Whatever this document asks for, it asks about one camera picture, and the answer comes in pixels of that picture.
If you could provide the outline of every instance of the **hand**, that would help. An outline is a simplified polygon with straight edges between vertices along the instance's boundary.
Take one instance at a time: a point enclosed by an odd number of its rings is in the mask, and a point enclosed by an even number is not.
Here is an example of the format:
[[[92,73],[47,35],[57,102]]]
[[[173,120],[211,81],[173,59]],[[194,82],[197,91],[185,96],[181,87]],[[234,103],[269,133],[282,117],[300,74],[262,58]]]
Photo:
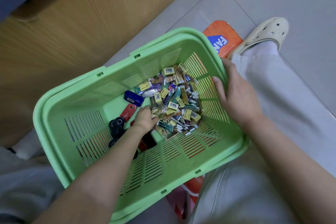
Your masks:
[[[144,108],[140,107],[140,110],[135,116],[134,124],[132,127],[138,128],[140,131],[142,131],[143,134],[145,134],[154,127],[158,120],[159,117],[155,117],[152,119],[151,109],[149,105],[146,105]]]
[[[263,117],[257,95],[253,87],[244,80],[236,69],[236,65],[225,58],[221,58],[229,77],[227,92],[219,78],[213,77],[219,102],[227,114],[243,129],[252,121]]]

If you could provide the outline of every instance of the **forearm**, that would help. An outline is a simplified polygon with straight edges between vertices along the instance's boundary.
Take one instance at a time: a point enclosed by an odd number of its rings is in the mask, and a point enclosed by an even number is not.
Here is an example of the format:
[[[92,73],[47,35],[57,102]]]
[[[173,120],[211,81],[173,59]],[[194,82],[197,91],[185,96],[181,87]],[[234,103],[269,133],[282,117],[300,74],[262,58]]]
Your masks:
[[[336,179],[266,117],[243,128],[307,223],[336,223]]]
[[[143,135],[141,129],[129,128],[35,223],[108,223]]]

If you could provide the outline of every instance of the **basket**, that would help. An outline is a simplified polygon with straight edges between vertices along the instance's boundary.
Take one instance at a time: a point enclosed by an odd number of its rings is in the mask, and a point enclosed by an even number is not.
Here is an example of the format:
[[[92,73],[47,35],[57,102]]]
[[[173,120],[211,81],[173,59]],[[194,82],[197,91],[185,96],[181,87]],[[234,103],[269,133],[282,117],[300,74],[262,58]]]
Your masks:
[[[125,223],[171,190],[240,156],[248,140],[218,101],[212,76],[226,82],[216,51],[199,31],[179,28],[149,42],[130,57],[53,88],[34,109],[43,149],[64,187],[108,150],[108,123],[124,110],[126,90],[164,67],[183,62],[198,81],[204,109],[191,135],[164,141],[132,161],[111,222]],[[149,98],[143,104],[149,104]],[[125,124],[129,127],[132,119]]]

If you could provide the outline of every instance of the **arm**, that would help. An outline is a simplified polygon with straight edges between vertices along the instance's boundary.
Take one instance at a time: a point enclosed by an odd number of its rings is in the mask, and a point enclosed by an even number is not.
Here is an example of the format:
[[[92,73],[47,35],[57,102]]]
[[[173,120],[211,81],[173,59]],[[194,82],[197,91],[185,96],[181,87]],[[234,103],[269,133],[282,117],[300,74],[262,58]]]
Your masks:
[[[33,224],[108,223],[128,168],[141,138],[157,122],[149,106],[141,107],[135,122],[97,162],[77,177]]]
[[[263,115],[252,86],[231,61],[222,61],[229,75],[226,93],[213,78],[221,105],[273,169],[292,207],[305,223],[336,223],[336,179]]]

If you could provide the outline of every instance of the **orange plastic board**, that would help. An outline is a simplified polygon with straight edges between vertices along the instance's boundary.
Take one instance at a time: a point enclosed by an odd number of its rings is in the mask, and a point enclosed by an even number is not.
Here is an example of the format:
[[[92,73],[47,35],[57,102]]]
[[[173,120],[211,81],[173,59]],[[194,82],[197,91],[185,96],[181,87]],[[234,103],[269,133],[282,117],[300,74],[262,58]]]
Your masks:
[[[226,21],[214,21],[203,31],[203,34],[206,35],[218,55],[224,58],[243,42]]]

